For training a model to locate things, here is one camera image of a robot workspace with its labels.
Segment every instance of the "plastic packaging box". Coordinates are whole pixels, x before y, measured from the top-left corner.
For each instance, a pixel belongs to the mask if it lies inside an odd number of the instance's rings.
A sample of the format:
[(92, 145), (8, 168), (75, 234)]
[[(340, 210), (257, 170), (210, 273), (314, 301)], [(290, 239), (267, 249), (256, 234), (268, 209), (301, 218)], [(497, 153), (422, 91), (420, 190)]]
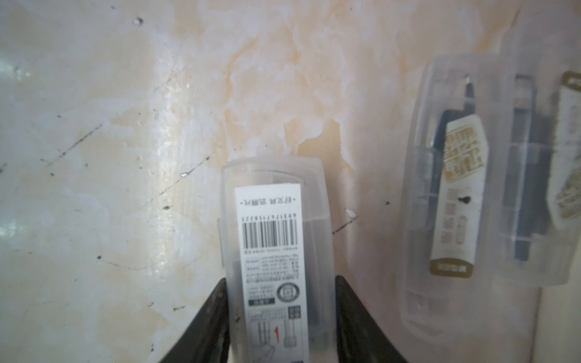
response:
[(519, 23), (501, 56), (510, 69), (498, 272), (523, 285), (559, 285), (581, 228), (581, 19), (555, 10)]
[(400, 311), (432, 343), (475, 331), (484, 316), (505, 72), (498, 56), (442, 56), (419, 89), (401, 203)]
[(221, 188), (234, 361), (338, 361), (331, 215), (321, 161), (233, 161), (222, 171)]

